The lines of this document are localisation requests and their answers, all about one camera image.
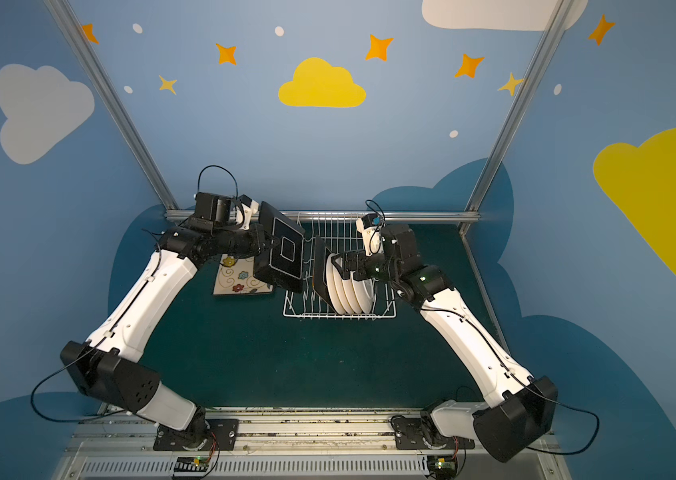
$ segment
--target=aluminum frame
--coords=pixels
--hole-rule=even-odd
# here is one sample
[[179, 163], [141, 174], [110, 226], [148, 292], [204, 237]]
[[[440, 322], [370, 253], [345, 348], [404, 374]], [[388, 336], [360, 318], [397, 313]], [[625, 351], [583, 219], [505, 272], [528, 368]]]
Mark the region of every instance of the aluminum frame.
[[[447, 456], [453, 450], [397, 450], [389, 419], [394, 415], [416, 417], [418, 408], [214, 408], [208, 418], [237, 418], [239, 429], [234, 450], [221, 452], [219, 462], [227, 464], [207, 477], [237, 476], [346, 476], [372, 475], [392, 478], [395, 475], [425, 475], [425, 456]], [[80, 424], [58, 462], [53, 480], [76, 478], [170, 478], [178, 457], [192, 452], [155, 452], [152, 449], [157, 427], [134, 416], [117, 414]], [[532, 444], [535, 448], [554, 451], [554, 435], [545, 435]], [[467, 453], [489, 457], [477, 441]], [[545, 479], [570, 480], [563, 457], [545, 453], [522, 452], [536, 458]], [[339, 468], [304, 467], [281, 471], [261, 470], [264, 462], [341, 462], [360, 461], [352, 471]], [[400, 462], [416, 462], [400, 468]], [[177, 474], [175, 478], [199, 478], [196, 474]]]
[[[503, 123], [503, 127], [501, 127], [501, 132], [498, 134], [490, 156], [487, 157], [485, 167], [482, 169], [477, 183], [471, 191], [471, 197], [466, 204], [466, 211], [478, 211], [482, 200], [485, 199], [485, 195], [492, 184], [492, 180], [495, 178], [497, 169], [501, 166], [511, 141], [514, 139], [516, 131], [519, 129], [524, 118], [524, 114], [535, 96], [535, 91], [543, 79], [546, 69], [549, 63], [551, 63], [551, 59], [554, 57], [556, 47], [559, 46], [559, 42], [565, 31], [564, 23], [575, 1], [559, 0], [556, 3], [554, 12], [551, 14], [548, 25], [540, 37], [540, 42], [530, 60], [530, 64], [527, 66], [526, 73], [524, 74], [524, 83], [516, 95], [514, 102], [511, 104], [510, 110], [508, 110], [508, 115]], [[462, 236], [466, 234], [469, 225], [467, 223], [460, 225]]]
[[[186, 220], [193, 210], [167, 210], [164, 217], [170, 222], [181, 222]], [[344, 210], [344, 211], [316, 211], [316, 210], [285, 210], [282, 212], [288, 218], [293, 220], [311, 221], [311, 220], [329, 220], [337, 222], [350, 222], [358, 217], [367, 215], [364, 210]], [[385, 219], [389, 223], [402, 222], [407, 224], [461, 224], [473, 223], [479, 220], [478, 212], [384, 212]]]
[[74, 14], [74, 9], [66, 0], [45, 0], [45, 5], [55, 19], [55, 23], [58, 24], [58, 28], [61, 29], [66, 42], [72, 47], [77, 60], [82, 64], [84, 72], [88, 74], [90, 82], [101, 95], [101, 100], [106, 105], [106, 109], [112, 115], [119, 131], [122, 132], [122, 137], [128, 142], [135, 160], [141, 165], [162, 204], [168, 209], [178, 208], [175, 197], [170, 192], [167, 182], [164, 181], [156, 162], [151, 157], [128, 111], [125, 110], [122, 101], [119, 99], [106, 69], [95, 54], [90, 42], [84, 36], [77, 16]]

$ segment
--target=black plate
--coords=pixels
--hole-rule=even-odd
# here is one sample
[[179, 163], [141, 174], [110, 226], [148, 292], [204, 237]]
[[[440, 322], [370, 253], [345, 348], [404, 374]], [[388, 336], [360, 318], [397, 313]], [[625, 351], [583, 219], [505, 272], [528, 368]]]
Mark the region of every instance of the black plate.
[[314, 237], [314, 270], [311, 279], [311, 286], [314, 287], [314, 292], [319, 295], [319, 298], [327, 302], [333, 310], [333, 302], [330, 301], [330, 293], [327, 290], [327, 259], [332, 254], [327, 248], [325, 241], [321, 236]]

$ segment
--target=white robot arm segment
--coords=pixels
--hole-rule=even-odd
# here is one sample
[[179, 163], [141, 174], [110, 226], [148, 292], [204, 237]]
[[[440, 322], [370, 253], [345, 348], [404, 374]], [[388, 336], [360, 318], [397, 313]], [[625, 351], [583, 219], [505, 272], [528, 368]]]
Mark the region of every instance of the white robot arm segment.
[[138, 362], [154, 327], [196, 273], [197, 267], [188, 257], [178, 258], [170, 250], [154, 252], [141, 278], [88, 341], [91, 345], [102, 341], [99, 350], [117, 349], [121, 358]]
[[[523, 380], [531, 377], [530, 373], [512, 359], [485, 330], [474, 314], [468, 310], [457, 290], [442, 290], [435, 293], [433, 301], [426, 300], [423, 303], [420, 313], [447, 340], [458, 358], [466, 365], [489, 407], [500, 405], [505, 400], [505, 392], [515, 394], [524, 388], [511, 378], [510, 373]], [[463, 316], [467, 322], [461, 320], [455, 313]], [[500, 360], [508, 367], [509, 372], [501, 366]]]

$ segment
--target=white wire dish rack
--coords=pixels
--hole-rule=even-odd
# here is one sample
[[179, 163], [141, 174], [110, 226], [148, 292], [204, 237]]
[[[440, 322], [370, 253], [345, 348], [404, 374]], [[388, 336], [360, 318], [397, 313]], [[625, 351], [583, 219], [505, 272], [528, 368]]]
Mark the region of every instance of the white wire dish rack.
[[314, 292], [312, 286], [314, 266], [314, 238], [321, 236], [333, 254], [361, 250], [362, 236], [356, 231], [356, 220], [363, 214], [333, 213], [324, 216], [313, 215], [307, 221], [297, 219], [305, 229], [307, 240], [303, 245], [303, 272], [305, 289], [303, 293], [287, 292], [283, 314], [294, 318], [307, 319], [357, 319], [375, 320], [396, 317], [394, 292], [388, 283], [375, 282], [375, 299], [370, 313], [339, 314]]

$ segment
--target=painted cloud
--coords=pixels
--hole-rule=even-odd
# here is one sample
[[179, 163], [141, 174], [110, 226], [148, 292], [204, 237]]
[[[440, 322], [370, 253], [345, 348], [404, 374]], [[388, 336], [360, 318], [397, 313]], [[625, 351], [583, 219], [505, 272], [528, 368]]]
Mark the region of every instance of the painted cloud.
[[[588, 0], [573, 0], [564, 28], [573, 26]], [[423, 0], [423, 18], [439, 28], [542, 31], [556, 0]]]
[[69, 82], [53, 67], [37, 70], [20, 64], [0, 69], [0, 108], [7, 117], [0, 143], [10, 160], [39, 160], [93, 113], [87, 85]]

